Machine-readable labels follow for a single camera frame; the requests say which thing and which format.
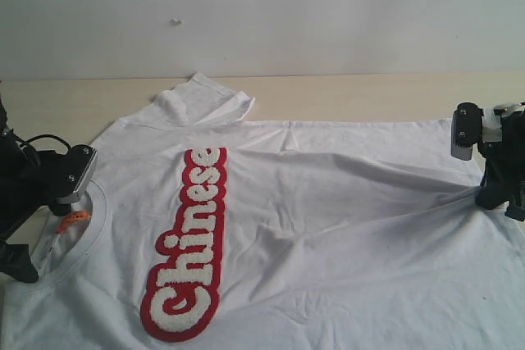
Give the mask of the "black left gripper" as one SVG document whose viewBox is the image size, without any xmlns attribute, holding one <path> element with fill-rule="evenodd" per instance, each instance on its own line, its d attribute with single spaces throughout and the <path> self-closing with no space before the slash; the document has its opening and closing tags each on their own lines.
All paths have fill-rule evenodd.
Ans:
<svg viewBox="0 0 525 350">
<path fill-rule="evenodd" d="M 53 134 L 24 140 L 10 128 L 1 129 L 2 240 L 13 235 L 41 206 L 53 204 L 65 182 L 61 165 L 66 156 L 54 150 L 36 150 L 32 143 L 40 139 L 54 139 L 70 147 Z M 22 283 L 36 283 L 39 274 L 30 259 L 29 245 L 1 243 L 1 272 Z"/>
</svg>

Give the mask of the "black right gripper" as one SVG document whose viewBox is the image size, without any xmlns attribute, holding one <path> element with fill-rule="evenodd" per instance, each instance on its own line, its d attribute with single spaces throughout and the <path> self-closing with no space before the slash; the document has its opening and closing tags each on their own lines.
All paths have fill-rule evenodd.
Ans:
<svg viewBox="0 0 525 350">
<path fill-rule="evenodd" d="M 486 210 L 507 202 L 504 215 L 524 220 L 524 112 L 499 111 L 495 118 L 499 127 L 479 143 L 485 170 L 475 202 Z"/>
</svg>

